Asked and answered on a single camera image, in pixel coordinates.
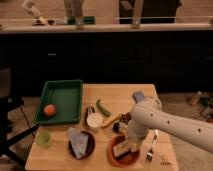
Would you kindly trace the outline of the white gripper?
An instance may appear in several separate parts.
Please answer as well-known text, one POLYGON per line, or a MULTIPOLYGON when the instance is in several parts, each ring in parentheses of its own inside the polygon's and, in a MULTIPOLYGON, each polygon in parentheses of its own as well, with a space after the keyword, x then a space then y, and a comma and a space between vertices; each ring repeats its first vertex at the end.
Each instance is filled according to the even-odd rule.
POLYGON ((126 139, 128 140, 131 152, 138 151, 143 143, 143 139, 134 134, 128 134, 126 139))

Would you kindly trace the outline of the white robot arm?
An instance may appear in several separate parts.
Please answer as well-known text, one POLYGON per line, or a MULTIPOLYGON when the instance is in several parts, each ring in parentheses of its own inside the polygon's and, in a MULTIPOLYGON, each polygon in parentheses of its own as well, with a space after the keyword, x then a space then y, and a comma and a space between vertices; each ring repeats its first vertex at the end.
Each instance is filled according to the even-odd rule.
POLYGON ((193 120, 162 111, 159 99, 146 97, 130 111, 127 135, 135 143, 142 143, 150 129, 157 129, 213 153, 213 124, 193 120))

